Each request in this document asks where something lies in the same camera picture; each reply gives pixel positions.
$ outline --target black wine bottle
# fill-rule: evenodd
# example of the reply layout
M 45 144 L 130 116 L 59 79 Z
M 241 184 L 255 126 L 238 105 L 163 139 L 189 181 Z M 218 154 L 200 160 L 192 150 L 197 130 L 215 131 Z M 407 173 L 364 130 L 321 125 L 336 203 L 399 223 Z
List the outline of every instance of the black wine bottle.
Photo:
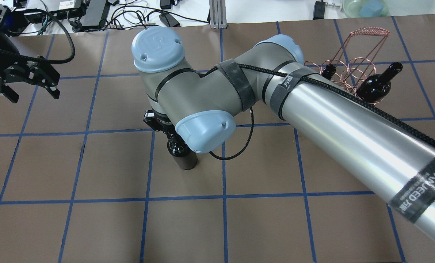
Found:
M 391 80 L 402 70 L 402 64 L 394 62 L 382 73 L 366 78 L 356 93 L 368 103 L 378 103 L 391 90 Z
M 321 76 L 326 78 L 327 80 L 331 80 L 331 78 L 334 76 L 335 73 L 336 73 L 336 66 L 332 64 L 328 64 L 326 65 L 326 67 L 324 67 L 323 72 L 321 72 Z

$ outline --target silver aluminum tube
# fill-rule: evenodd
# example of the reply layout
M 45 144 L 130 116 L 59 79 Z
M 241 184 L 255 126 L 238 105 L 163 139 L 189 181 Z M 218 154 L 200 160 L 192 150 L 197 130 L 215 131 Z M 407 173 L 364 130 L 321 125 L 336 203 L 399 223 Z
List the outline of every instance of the silver aluminum tube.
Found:
M 294 63 L 281 71 L 288 73 L 298 67 Z M 312 76 L 326 82 L 319 75 Z M 281 79 L 272 81 L 267 95 L 272 94 Z M 435 158 L 432 146 L 317 85 L 299 84 L 287 97 L 282 115 L 385 202 Z M 435 202 L 415 225 L 435 241 Z

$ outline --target velcro strap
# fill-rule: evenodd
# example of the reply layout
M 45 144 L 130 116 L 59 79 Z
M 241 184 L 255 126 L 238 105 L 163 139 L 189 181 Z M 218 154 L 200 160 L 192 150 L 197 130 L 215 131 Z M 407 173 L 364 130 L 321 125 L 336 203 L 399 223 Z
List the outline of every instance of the velcro strap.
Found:
M 237 91 L 242 104 L 242 111 L 246 111 L 253 106 L 256 103 L 253 89 L 245 73 L 237 65 L 235 60 L 226 60 L 216 66 Z
M 301 67 L 287 75 L 282 83 L 276 86 L 276 89 L 271 95 L 270 106 L 271 110 L 278 115 L 279 119 L 284 120 L 284 118 L 282 118 L 282 106 L 284 106 L 284 102 L 287 96 L 289 96 L 289 93 L 298 85 L 302 77 L 312 74 L 318 73 L 309 67 Z
M 390 208 L 415 223 L 435 201 L 435 158 L 389 201 Z

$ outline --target blue tape grid line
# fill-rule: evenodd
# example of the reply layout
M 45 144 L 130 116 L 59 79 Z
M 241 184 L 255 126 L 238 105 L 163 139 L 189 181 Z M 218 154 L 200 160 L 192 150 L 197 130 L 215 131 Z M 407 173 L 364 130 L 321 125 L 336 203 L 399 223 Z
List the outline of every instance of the blue tape grid line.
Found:
M 279 27 L 279 21 L 276 21 L 276 27 L 277 27 L 277 34 L 281 34 L 281 28 Z
M 281 34 L 279 23 L 277 23 L 278 34 Z M 419 63 L 435 63 L 435 60 L 412 60 L 412 61 L 400 61 L 402 64 L 419 64 Z M 387 62 L 375 62 L 375 65 L 389 65 L 393 63 L 393 61 Z M 367 65 L 367 63 L 353 63 L 353 65 Z M 197 73 L 206 73 L 208 70 L 196 70 Z M 72 77 L 60 77 L 60 80 L 77 80 L 77 79 L 93 79 L 93 78 L 114 78 L 114 77 L 131 77 L 131 76 L 139 76 L 139 73 L 128 73 L 128 74 L 111 74 L 111 75 L 91 75 L 91 76 L 72 76 Z
M 97 93 L 97 86 L 99 85 L 100 72 L 102 70 L 102 64 L 104 62 L 105 50 L 107 48 L 107 40 L 108 40 L 108 32 L 105 35 L 104 48 L 102 49 L 102 56 L 100 57 L 99 70 L 97 71 L 97 78 L 96 78 L 96 83 L 95 83 L 95 86 L 94 86 L 94 92 L 92 93 L 91 107 L 89 108 L 89 115 L 87 117 L 87 124 L 86 124 L 86 130 L 85 130 L 85 134 L 84 134 L 83 146 L 82 146 L 81 152 L 79 154 L 79 161 L 78 161 L 78 164 L 77 164 L 77 170 L 76 170 L 76 176 L 75 176 L 74 184 L 73 184 L 71 201 L 74 200 L 74 198 L 76 196 L 77 182 L 78 182 L 78 179 L 79 179 L 79 172 L 81 170 L 81 164 L 82 164 L 82 161 L 83 161 L 84 149 L 86 147 L 87 135 L 88 135 L 87 132 L 89 131 L 89 125 L 91 123 L 92 110 L 94 108 L 94 102 L 95 102 L 96 93 Z M 64 232 L 63 232 L 62 244 L 60 246 L 60 253 L 58 255 L 58 263 L 61 263 L 62 258 L 63 258 L 63 251 L 64 251 L 64 247 L 65 247 L 65 243 L 66 243 L 66 236 L 68 234 L 68 228 L 70 226 L 70 219 L 71 219 L 72 211 L 73 211 L 73 202 L 70 202 L 70 207 L 68 208 L 68 215 L 66 217 L 65 229 L 64 229 Z
M 54 40 L 55 40 L 55 35 L 52 36 L 52 40 L 50 41 L 49 50 L 47 50 L 47 55 L 45 56 L 46 58 L 48 58 L 50 55 L 50 51 L 52 50 Z M 26 128 L 27 120 L 29 119 L 29 114 L 31 113 L 32 105 L 34 104 L 35 95 L 37 94 L 37 89 L 38 89 L 38 87 L 36 86 L 34 88 L 34 93 L 32 94 L 31 103 L 29 104 L 29 108 L 27 109 L 26 117 L 24 119 L 24 123 L 23 123 L 22 128 L 21 128 L 21 133 L 19 134 L 18 143 L 17 143 L 16 147 L 14 148 L 14 153 L 13 153 L 13 156 L 11 158 L 8 172 L 7 172 L 7 175 L 5 177 L 5 181 L 3 183 L 3 187 L 2 187 L 1 192 L 0 192 L 0 202 L 3 200 L 3 195 L 5 194 L 5 190 L 6 190 L 6 187 L 8 185 L 8 180 L 10 178 L 11 170 L 12 170 L 12 167 L 14 164 L 14 159 L 16 158 L 16 154 L 18 153 L 19 145 L 20 145 L 21 139 L 22 139 L 22 134 L 24 133 L 24 129 Z
M 304 166 L 302 164 L 302 156 L 300 151 L 300 143 L 299 143 L 299 135 L 297 133 L 297 129 L 294 128 L 294 137 L 295 137 L 295 146 L 297 147 L 297 158 L 299 160 L 299 170 L 300 170 L 300 179 L 302 183 L 302 191 L 304 194 L 304 203 L 305 203 L 305 213 L 306 213 L 306 224 L 308 225 L 308 234 L 310 238 L 310 246 L 311 246 L 311 256 L 313 258 L 313 262 L 316 263 L 316 250 L 314 247 L 314 238 L 313 238 L 313 228 L 311 225 L 311 217 L 310 217 L 310 207 L 308 203 L 308 194 L 306 192 L 305 185 L 305 177 L 304 177 Z
M 399 250 L 399 255 L 401 256 L 401 261 L 406 262 L 406 257 L 404 256 L 404 251 L 402 250 L 401 241 L 399 240 L 399 234 L 397 233 L 396 223 L 394 222 L 393 212 L 388 205 L 386 205 L 386 208 L 388 209 L 389 220 L 391 221 L 394 238 L 396 239 L 396 245 Z
M 224 34 L 220 29 L 221 62 L 224 61 Z M 222 156 L 225 157 L 225 143 L 222 143 Z M 222 161 L 222 227 L 224 229 L 224 263 L 229 263 L 229 249 L 227 239 L 227 183 L 225 161 Z
M 421 81 L 421 79 L 419 77 L 419 74 L 417 73 L 417 70 L 416 70 L 416 67 L 414 65 L 414 62 L 412 61 L 411 55 L 409 54 L 409 50 L 407 50 L 406 42 L 404 42 L 404 39 L 402 38 L 401 31 L 399 30 L 399 27 L 397 26 L 396 18 L 394 18 L 394 16 L 392 16 L 391 19 L 393 20 L 394 27 L 396 28 L 397 34 L 399 35 L 399 39 L 401 40 L 402 46 L 404 47 L 404 51 L 406 51 L 407 58 L 409 59 L 409 62 L 411 63 L 412 70 L 414 71 L 414 74 L 415 74 L 415 76 L 417 78 L 417 81 L 419 83 L 420 89 L 422 90 L 423 96 L 425 96 L 425 99 L 427 100 L 427 104 L 428 104 L 428 106 L 429 106 L 429 108 L 431 110 L 433 118 L 435 118 L 435 110 L 433 108 L 433 105 L 431 105 L 431 101 L 430 101 L 430 99 L 429 99 L 429 97 L 427 95 L 427 92 L 426 92 L 425 88 L 423 87 L 422 81 Z
M 402 118 L 401 121 L 430 121 L 435 120 L 433 117 L 426 118 Z M 290 126 L 289 123 L 255 123 L 255 127 L 273 127 L 273 126 Z M 237 124 L 237 128 L 251 127 L 250 124 Z M 123 130 L 88 130 L 88 131 L 74 131 L 70 133 L 11 133 L 0 134 L 0 137 L 30 137 L 30 136 L 69 136 L 69 135 L 82 135 L 92 133 L 137 133 L 137 132 L 153 132 L 152 129 L 123 129 Z
M 315 192 L 315 193 L 274 193 L 274 194 L 241 194 L 226 195 L 226 199 L 239 198 L 285 198 L 285 197 L 324 197 L 324 196 L 359 196 L 374 195 L 372 191 L 349 191 L 349 192 Z M 203 200 L 222 199 L 224 195 L 211 196 L 178 196 L 178 197 L 149 197 L 150 202 L 178 201 L 178 200 Z M 120 203 L 120 202 L 145 202 L 146 198 L 104 198 L 104 199 L 64 199 L 64 200 L 24 200 L 24 201 L 1 201 L 0 205 L 35 205 L 41 203 Z
M 146 226 L 148 222 L 148 211 L 149 211 L 149 193 L 151 190 L 151 174 L 152 174 L 152 160 L 154 157 L 154 142 L 156 140 L 156 132 L 152 132 L 151 138 L 151 150 L 149 152 L 149 170 L 148 170 L 148 183 L 146 187 L 146 198 L 144 199 L 144 216 L 142 218 L 142 235 L 141 235 L 141 249 L 139 262 L 144 262 L 144 246 L 146 245 Z

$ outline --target white desk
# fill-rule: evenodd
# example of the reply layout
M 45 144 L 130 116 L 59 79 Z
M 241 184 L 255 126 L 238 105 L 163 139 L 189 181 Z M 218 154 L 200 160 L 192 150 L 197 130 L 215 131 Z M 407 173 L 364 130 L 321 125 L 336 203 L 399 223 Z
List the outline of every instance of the white desk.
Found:
M 311 20 L 313 18 L 313 6 L 316 0 L 226 0 L 227 23 L 256 23 L 256 22 L 275 22 L 287 20 Z M 136 5 L 147 5 L 149 7 L 160 8 L 160 0 L 136 0 Z M 341 0 L 327 0 L 327 2 L 341 3 Z M 435 14 L 435 0 L 385 0 L 389 8 L 390 15 L 424 15 Z M 112 12 L 120 7 L 116 5 L 110 8 L 108 20 Z M 126 10 L 137 10 L 136 7 L 127 7 Z M 177 6 L 168 10 L 183 16 L 207 20 L 209 13 L 208 0 L 182 0 Z M 125 14 L 133 21 L 135 18 L 131 14 Z M 347 18 L 346 14 L 334 8 L 326 7 L 326 19 Z M 176 17 L 181 26 L 195 26 L 203 23 L 192 20 L 185 20 Z M 123 17 L 119 21 L 125 26 L 131 25 Z M 159 14 L 154 13 L 150 17 L 152 23 L 163 26 L 159 20 Z M 72 32 L 72 27 L 67 21 L 63 21 L 66 28 Z M 25 32 L 38 30 L 41 24 L 29 25 Z M 49 26 L 45 34 L 60 34 L 62 30 L 55 23 Z

